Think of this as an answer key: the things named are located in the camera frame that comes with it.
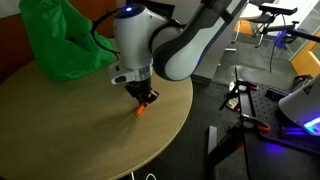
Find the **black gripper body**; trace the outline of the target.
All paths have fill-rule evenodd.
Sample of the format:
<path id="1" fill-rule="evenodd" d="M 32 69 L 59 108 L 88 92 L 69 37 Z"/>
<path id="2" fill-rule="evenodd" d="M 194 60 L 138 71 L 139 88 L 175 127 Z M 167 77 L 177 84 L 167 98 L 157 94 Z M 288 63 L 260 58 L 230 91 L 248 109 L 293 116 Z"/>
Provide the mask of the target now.
<path id="1" fill-rule="evenodd" d="M 150 78 L 143 81 L 129 82 L 125 86 L 125 89 L 133 98 L 143 99 L 143 98 L 150 98 L 152 96 Z"/>

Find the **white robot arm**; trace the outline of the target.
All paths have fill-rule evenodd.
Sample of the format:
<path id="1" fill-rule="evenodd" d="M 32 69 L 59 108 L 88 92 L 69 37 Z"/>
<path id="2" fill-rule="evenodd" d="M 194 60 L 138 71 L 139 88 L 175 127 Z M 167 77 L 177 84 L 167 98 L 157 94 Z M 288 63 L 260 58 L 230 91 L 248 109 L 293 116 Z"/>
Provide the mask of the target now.
<path id="1" fill-rule="evenodd" d="M 142 105 L 158 97 L 151 76 L 168 81 L 190 77 L 205 54 L 221 54 L 224 31 L 234 24 L 246 0 L 202 0 L 187 24 L 141 4 L 116 11 L 113 29 L 121 59 L 110 66 L 113 84 L 124 84 Z"/>

